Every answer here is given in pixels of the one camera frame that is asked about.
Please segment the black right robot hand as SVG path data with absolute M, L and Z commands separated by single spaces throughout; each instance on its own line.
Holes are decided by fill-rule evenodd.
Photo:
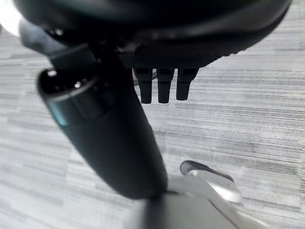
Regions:
M 289 0 L 16 0 L 25 47 L 46 56 L 37 89 L 53 119 L 116 192 L 147 199 L 168 176 L 142 104 L 188 98 L 198 71 L 268 36 Z

